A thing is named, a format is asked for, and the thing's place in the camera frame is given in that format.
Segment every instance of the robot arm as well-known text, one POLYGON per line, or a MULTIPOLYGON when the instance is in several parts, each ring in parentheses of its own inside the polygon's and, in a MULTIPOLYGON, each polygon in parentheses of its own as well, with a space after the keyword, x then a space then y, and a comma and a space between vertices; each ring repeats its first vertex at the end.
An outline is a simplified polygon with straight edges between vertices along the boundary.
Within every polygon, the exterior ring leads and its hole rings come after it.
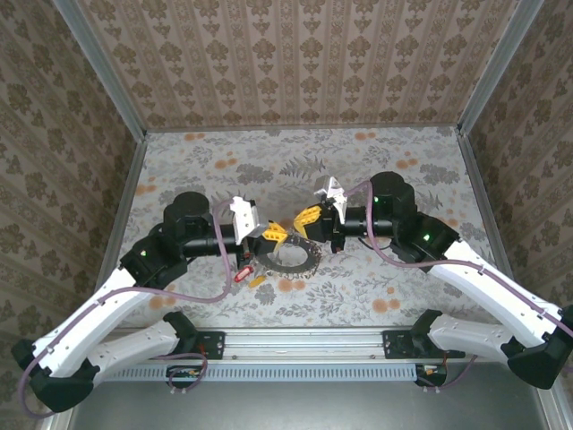
MULTIPOLYGON (((254 202, 235 197, 230 209, 234 223, 220 226, 220 230, 223 246, 228 254, 235 254, 237 267, 242 268, 253 255, 272 252, 286 237, 276 234, 280 226, 274 223, 269 226, 260 219, 254 202)), ((109 293, 133 286, 163 289, 185 274, 187 265, 194 259, 220 255, 209 201, 204 195, 179 194, 163 215, 163 223, 121 258, 121 264, 101 288, 67 320, 35 342, 20 340, 14 345, 13 357, 22 370, 47 349, 30 372, 30 386, 54 412, 75 406, 107 375, 122 368, 153 357, 192 350, 197 331, 178 312, 165 315, 148 329, 100 343, 125 316, 152 296, 150 292, 127 291, 104 298, 109 293), (94 305, 91 312, 73 324, 94 305), (52 345, 56 336, 64 331, 67 331, 65 336, 52 345)), ((195 301, 209 302, 210 299, 196 298, 195 301)))
MULTIPOLYGON (((551 315, 573 327, 573 306, 560 309, 520 287, 473 251, 459 234, 439 219, 417 210, 414 188, 394 172, 382 172, 372 184, 372 231, 391 238, 392 251, 403 262, 458 260, 474 262, 481 271, 456 264, 423 267, 422 270, 459 288, 497 318, 501 325, 457 320, 440 311, 426 311, 411 330, 417 345, 430 341, 443 350, 462 350, 506 363, 514 374, 538 387, 549 389, 565 364, 573 339, 547 319, 551 315), (483 269, 507 282, 514 291, 538 305, 539 314, 483 269)), ((334 178, 317 181, 315 194, 321 203, 295 218, 304 237, 330 242, 333 253, 344 249, 346 237, 364 237, 366 208, 347 207, 344 190, 334 178)))

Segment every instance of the cable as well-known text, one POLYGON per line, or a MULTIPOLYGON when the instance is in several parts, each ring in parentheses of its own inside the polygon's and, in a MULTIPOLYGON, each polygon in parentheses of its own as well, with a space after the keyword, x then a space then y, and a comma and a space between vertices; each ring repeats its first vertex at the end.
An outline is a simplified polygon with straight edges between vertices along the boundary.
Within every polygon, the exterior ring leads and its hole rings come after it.
POLYGON ((175 393, 176 391, 180 391, 181 393, 185 394, 189 390, 192 390, 201 382, 201 379, 203 379, 203 377, 207 373, 207 367, 208 367, 207 358, 203 354, 197 354, 194 352, 187 352, 184 354, 175 354, 173 356, 158 356, 158 357, 155 357, 154 359, 156 359, 156 360, 177 360, 180 358, 200 358, 202 361, 201 371, 197 375, 197 378, 195 379, 195 381, 193 381, 191 385, 189 385, 188 387, 183 388, 183 389, 178 389, 173 385, 173 377, 176 374, 178 374, 179 372, 182 372, 183 370, 186 370, 186 369, 179 368, 179 369, 174 369, 172 372, 170 372, 169 378, 167 380, 167 385, 169 385, 169 388, 171 389, 172 394, 175 393))
POLYGON ((444 390, 446 388, 451 388, 454 385, 458 384, 462 378, 464 376, 466 376, 467 372, 469 371, 470 367, 474 364, 474 361, 477 359, 477 356, 473 356, 471 358, 471 360, 469 360, 469 363, 467 363, 466 367, 464 368, 464 370, 462 370, 462 372, 456 376, 456 378, 454 378, 454 380, 450 381, 449 383, 444 383, 442 386, 440 387, 436 387, 436 385, 434 383, 431 383, 430 381, 428 381, 427 379, 423 378, 422 376, 418 376, 418 380, 422 381, 423 383, 427 383, 428 385, 430 385, 430 388, 433 388, 436 392, 438 392, 439 390, 444 390))
MULTIPOLYGON (((347 192, 345 194, 345 196, 348 197, 352 194, 355 194, 358 191, 361 191, 363 188, 367 188, 367 190, 368 190, 368 197, 367 197, 368 200, 366 202, 366 231, 368 233, 368 238, 370 239, 371 244, 374 245, 374 244, 376 244, 376 236, 374 235, 374 230, 372 227, 372 200, 373 200, 372 183, 369 180, 364 181, 361 184, 355 186, 349 192, 347 192)), ((532 302, 527 297, 525 297, 523 294, 521 294, 519 291, 516 291, 515 289, 513 289, 513 287, 511 287, 510 284, 508 284, 504 279, 502 279, 496 273, 489 271, 488 269, 484 268, 483 266, 480 266, 479 264, 475 264, 473 262, 466 262, 463 260, 438 260, 435 262, 397 262, 396 260, 393 260, 392 258, 388 257, 385 253, 383 253, 378 246, 374 246, 373 248, 374 248, 374 252, 385 262, 392 264, 394 266, 402 267, 402 268, 406 268, 406 269, 412 269, 412 268, 418 268, 419 269, 422 267, 439 266, 439 265, 443 265, 443 264, 457 264, 460 266, 466 266, 466 267, 470 267, 472 269, 476 269, 480 273, 482 273, 486 276, 489 276, 490 278, 495 280, 498 284, 500 284, 502 287, 504 287, 508 292, 510 292, 515 297, 517 297, 519 300, 521 300, 523 303, 525 303, 526 305, 531 307, 531 309, 536 311, 543 318, 547 318, 548 321, 555 324, 557 327, 559 327, 560 329, 565 331, 571 338, 573 338, 573 330, 571 330, 567 325, 565 325, 563 322, 559 321, 553 315, 547 314, 537 303, 532 302)))
MULTIPOLYGON (((370 245, 368 245, 366 243, 366 241, 364 239, 362 239, 361 237, 358 237, 358 242, 360 242, 362 245, 366 246, 368 249, 372 249, 374 250, 374 248, 372 248, 370 245)), ((384 251, 385 249, 390 248, 390 245, 386 245, 383 248, 380 248, 381 251, 384 251)))
POLYGON ((115 289, 113 291, 110 291, 109 293, 100 297, 96 301, 96 303, 93 303, 90 306, 86 307, 81 313, 78 314, 78 316, 76 316, 73 320, 71 320, 70 323, 68 325, 66 325, 54 337, 54 340, 52 340, 50 343, 47 344, 47 346, 38 354, 37 357, 35 357, 28 364, 28 366, 24 370, 24 372, 20 378, 20 381, 18 382, 18 400, 19 400, 21 408, 23 409, 23 412, 26 416, 33 418, 33 419, 44 419, 44 418, 52 417, 55 414, 55 412, 48 412, 46 414, 36 414, 35 412, 32 412, 30 410, 30 408, 28 408, 28 405, 26 403, 26 398, 25 398, 25 389, 26 389, 26 384, 28 383, 28 378, 30 376, 30 373, 32 372, 34 367, 36 367, 36 365, 47 355, 48 351, 50 349, 53 350, 54 347, 60 342, 60 340, 62 340, 64 338, 64 336, 66 334, 68 334, 73 327, 75 327, 83 318, 85 318, 87 315, 89 315, 95 308, 97 308, 100 305, 103 305, 106 302, 106 300, 108 300, 109 298, 116 296, 118 294, 136 291, 136 292, 140 292, 140 293, 150 293, 150 294, 153 294, 156 296, 173 297, 176 299, 185 300, 185 301, 189 301, 189 302, 215 303, 215 302, 218 302, 219 300, 222 300, 223 298, 225 298, 229 294, 229 292, 231 291, 233 275, 231 273, 231 263, 229 262, 227 250, 226 250, 225 244, 223 242, 223 234, 221 233, 221 226, 218 223, 218 217, 220 215, 220 212, 223 211, 223 209, 226 206, 228 206, 232 201, 233 201, 232 199, 225 200, 225 201, 219 203, 215 207, 215 209, 213 210, 213 214, 214 214, 213 228, 215 229, 215 236, 217 237, 217 241, 218 241, 218 249, 221 252, 221 258, 223 259, 223 265, 225 266, 225 274, 226 274, 226 285, 223 288, 223 292, 221 294, 219 294, 218 296, 215 296, 212 298, 202 298, 202 297, 186 296, 184 294, 178 294, 178 293, 174 293, 172 291, 164 291, 161 289, 154 289, 154 288, 124 287, 124 288, 118 288, 118 289, 115 289))

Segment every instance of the patterned tablecloth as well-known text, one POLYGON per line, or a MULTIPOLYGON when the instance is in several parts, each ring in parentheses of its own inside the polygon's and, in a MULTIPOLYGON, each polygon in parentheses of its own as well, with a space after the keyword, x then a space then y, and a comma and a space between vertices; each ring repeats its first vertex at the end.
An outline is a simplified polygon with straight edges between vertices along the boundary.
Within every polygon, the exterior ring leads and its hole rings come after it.
MULTIPOLYGON (((212 203, 232 195, 254 199, 269 219, 292 228, 293 217, 316 203, 317 177, 333 175, 350 189, 375 173, 394 170, 415 188, 419 210, 444 219, 492 260, 452 127, 153 133, 147 142, 122 254, 161 221, 163 208, 183 191, 199 191, 212 203)), ((349 203, 363 204, 364 196, 349 203)), ((230 221, 228 213, 223 221, 230 221)), ((200 327, 407 325, 427 308, 491 320, 457 289, 422 271, 389 266, 355 238, 347 239, 342 254, 331 254, 328 245, 321 248, 319 268, 309 279, 275 272, 251 288, 250 277, 214 305, 154 297, 124 326, 152 324, 172 309, 183 309, 200 327)), ((297 252, 285 247, 279 258, 294 263, 297 252)), ((253 276, 266 274, 255 264, 253 276)), ((214 297, 224 278, 217 257, 201 258, 168 288, 214 297)))

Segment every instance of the red object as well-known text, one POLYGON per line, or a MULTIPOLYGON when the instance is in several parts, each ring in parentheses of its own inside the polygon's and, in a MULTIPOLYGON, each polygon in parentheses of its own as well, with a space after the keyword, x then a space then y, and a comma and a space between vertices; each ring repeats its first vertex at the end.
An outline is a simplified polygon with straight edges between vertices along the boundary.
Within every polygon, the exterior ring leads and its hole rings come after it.
POLYGON ((244 269, 242 269, 235 275, 234 280, 235 282, 241 282, 253 272, 254 269, 252 268, 252 266, 244 266, 244 269))

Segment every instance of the yellow lego piece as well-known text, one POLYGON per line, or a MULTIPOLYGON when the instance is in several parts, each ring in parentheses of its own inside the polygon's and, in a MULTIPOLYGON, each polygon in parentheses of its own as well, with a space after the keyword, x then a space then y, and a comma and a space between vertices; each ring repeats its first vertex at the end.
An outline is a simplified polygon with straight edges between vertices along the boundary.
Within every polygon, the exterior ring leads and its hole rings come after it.
POLYGON ((269 228, 265 230, 262 236, 271 242, 277 242, 275 245, 275 251, 277 251, 278 247, 287 240, 288 233, 276 222, 270 222, 269 228))
POLYGON ((296 215, 294 227, 305 239, 308 239, 304 226, 316 222, 321 217, 321 207, 319 205, 306 208, 296 215))
POLYGON ((260 284, 262 284, 265 281, 266 278, 267 278, 266 276, 257 276, 255 279, 249 282, 249 288, 257 288, 260 284))

